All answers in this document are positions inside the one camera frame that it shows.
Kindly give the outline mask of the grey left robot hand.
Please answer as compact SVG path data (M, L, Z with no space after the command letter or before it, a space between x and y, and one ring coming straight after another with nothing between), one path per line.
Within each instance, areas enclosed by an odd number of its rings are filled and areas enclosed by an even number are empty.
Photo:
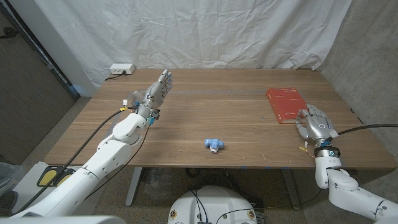
M173 87L172 82L172 73L165 69L159 79L146 90L144 99L137 108L137 114L147 119L150 114L159 109Z

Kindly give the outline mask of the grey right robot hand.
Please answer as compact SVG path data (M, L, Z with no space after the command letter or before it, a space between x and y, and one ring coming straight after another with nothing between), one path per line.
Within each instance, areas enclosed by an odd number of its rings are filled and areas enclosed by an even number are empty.
M327 139L338 136L331 119L316 106L307 104L307 109L298 110L298 115L305 119L305 126L295 122L301 137L311 139L318 147Z

